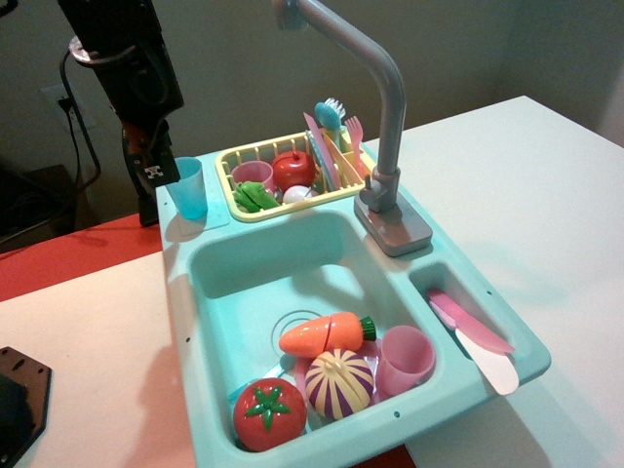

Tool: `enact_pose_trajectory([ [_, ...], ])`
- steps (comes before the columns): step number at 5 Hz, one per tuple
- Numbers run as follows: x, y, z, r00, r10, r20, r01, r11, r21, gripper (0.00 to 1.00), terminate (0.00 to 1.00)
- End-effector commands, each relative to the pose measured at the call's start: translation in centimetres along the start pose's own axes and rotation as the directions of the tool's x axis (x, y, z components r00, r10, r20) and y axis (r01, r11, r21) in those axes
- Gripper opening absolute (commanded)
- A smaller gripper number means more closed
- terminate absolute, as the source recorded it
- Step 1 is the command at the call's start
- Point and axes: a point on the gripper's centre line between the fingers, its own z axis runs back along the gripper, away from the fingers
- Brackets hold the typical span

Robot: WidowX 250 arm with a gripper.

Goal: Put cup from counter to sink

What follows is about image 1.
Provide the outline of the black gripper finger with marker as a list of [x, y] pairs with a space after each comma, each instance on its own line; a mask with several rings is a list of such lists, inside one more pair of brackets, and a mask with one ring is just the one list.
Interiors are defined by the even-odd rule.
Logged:
[[158, 222], [156, 188], [180, 180], [176, 158], [169, 145], [155, 147], [151, 155], [154, 157], [153, 162], [148, 162], [145, 165], [137, 164], [138, 213], [142, 227], [152, 226]]

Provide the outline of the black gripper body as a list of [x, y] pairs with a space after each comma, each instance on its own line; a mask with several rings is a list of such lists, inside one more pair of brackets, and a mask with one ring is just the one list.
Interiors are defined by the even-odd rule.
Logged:
[[118, 115], [122, 125], [122, 149], [133, 184], [138, 186], [137, 164], [153, 162], [152, 150], [160, 145], [171, 146], [169, 124], [165, 114], [155, 114], [147, 120], [133, 120], [129, 116]]

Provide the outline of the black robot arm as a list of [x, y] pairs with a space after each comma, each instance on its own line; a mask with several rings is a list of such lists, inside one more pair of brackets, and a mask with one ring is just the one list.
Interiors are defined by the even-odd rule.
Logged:
[[60, 1], [68, 49], [92, 69], [122, 126], [123, 156], [143, 227], [158, 222], [155, 189], [180, 179], [167, 117], [184, 106], [150, 1]]

